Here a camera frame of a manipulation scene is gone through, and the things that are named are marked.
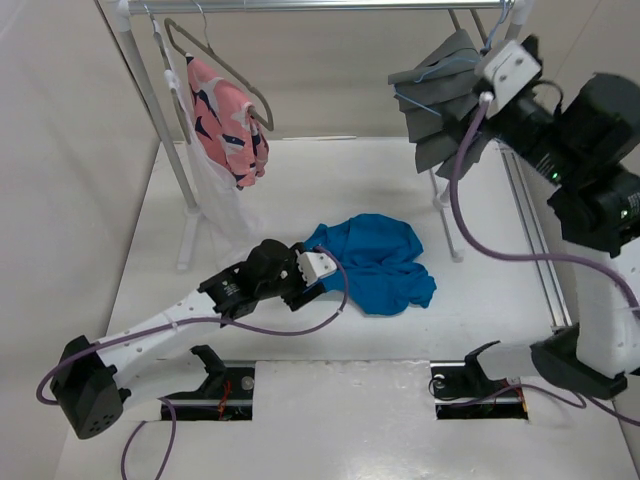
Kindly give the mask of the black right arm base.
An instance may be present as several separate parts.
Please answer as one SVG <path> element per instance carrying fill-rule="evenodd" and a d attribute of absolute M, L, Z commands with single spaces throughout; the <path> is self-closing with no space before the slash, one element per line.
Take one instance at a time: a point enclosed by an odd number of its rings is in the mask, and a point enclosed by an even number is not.
<path fill-rule="evenodd" d="M 516 381 L 491 380 L 482 370 L 478 357 L 498 344 L 484 344 L 462 360 L 430 362 L 429 393 L 435 400 L 438 420 L 527 420 L 528 412 Z"/>

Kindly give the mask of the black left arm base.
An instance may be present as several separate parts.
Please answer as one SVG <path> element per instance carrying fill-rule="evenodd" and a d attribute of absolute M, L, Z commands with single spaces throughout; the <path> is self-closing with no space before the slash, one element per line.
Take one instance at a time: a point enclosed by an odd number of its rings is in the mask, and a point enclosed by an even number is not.
<path fill-rule="evenodd" d="M 190 350 L 203 364 L 203 380 L 167 396 L 178 421 L 249 421 L 253 415 L 255 364 L 225 363 L 210 346 Z"/>

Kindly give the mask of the blue t shirt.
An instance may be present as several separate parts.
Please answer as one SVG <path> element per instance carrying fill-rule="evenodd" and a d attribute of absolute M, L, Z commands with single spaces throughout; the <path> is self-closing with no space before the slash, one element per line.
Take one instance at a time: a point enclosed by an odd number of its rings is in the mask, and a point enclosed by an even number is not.
<path fill-rule="evenodd" d="M 338 225 L 319 225 L 305 241 L 322 247 L 343 266 L 322 280 L 328 291 L 349 288 L 350 299 L 366 315 L 394 316 L 409 306 L 427 308 L 435 279 L 417 262 L 424 252 L 411 225 L 381 214 L 364 213 Z"/>

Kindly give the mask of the light blue wire hanger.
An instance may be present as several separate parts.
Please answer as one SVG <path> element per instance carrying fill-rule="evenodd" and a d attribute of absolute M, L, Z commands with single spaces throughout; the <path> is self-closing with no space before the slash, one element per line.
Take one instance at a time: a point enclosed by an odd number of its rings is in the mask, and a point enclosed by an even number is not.
<path fill-rule="evenodd" d="M 501 3 L 501 14 L 481 48 L 476 48 L 464 29 L 450 35 L 418 66 L 391 74 L 388 83 L 406 118 L 440 121 L 445 116 L 465 117 L 475 108 L 477 82 L 474 69 L 492 47 L 498 28 L 508 18 L 512 3 Z"/>

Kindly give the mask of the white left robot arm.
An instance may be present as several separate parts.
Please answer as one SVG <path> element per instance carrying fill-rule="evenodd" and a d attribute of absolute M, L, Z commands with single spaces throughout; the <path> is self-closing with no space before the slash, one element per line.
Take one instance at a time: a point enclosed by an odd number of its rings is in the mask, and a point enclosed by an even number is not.
<path fill-rule="evenodd" d="M 203 281 L 180 301 L 119 334 L 69 341 L 50 391 L 81 440 L 110 428 L 125 410 L 179 392 L 212 396 L 225 365 L 208 346 L 259 302 L 281 299 L 296 311 L 324 293 L 322 279 L 337 262 L 319 248 L 262 241 L 248 257 Z"/>

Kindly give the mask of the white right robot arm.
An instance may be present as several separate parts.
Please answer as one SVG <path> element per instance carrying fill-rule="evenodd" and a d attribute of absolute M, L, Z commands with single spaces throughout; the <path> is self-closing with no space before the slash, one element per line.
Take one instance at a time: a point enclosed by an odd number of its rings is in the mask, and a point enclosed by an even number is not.
<path fill-rule="evenodd" d="M 490 100 L 483 132 L 504 141 L 554 187 L 567 243 L 553 262 L 577 267 L 575 326 L 531 346 L 556 387 L 609 400 L 639 371 L 639 178 L 623 159 L 639 143 L 639 88 L 597 73 L 570 102 L 540 105 L 538 39 L 509 39 L 480 61 L 476 91 Z"/>

